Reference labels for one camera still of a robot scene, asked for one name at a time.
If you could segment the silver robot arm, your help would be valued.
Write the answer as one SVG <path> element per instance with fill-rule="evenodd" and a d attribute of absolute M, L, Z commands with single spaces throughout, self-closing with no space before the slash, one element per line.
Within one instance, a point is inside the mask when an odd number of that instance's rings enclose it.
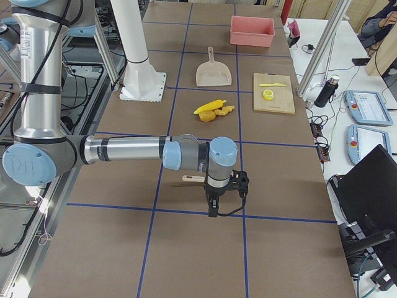
<path fill-rule="evenodd" d="M 200 143 L 193 135 L 96 138 L 62 132 L 62 38 L 99 32 L 94 1 L 13 1 L 12 15 L 20 25 L 21 125 L 2 165 L 16 183 L 41 186 L 97 161 L 160 159 L 167 169 L 205 175 L 210 217 L 220 215 L 226 191 L 246 198 L 249 180 L 234 170 L 238 148 L 229 138 Z"/>

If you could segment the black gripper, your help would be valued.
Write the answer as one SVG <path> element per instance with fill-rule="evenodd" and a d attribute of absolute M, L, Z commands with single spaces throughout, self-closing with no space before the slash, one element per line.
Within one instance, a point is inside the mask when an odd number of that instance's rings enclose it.
<path fill-rule="evenodd" d="M 208 216 L 217 217 L 219 209 L 219 198 L 230 189 L 231 184 L 228 183 L 223 187 L 213 187 L 208 183 L 205 183 L 205 197 L 208 203 Z"/>

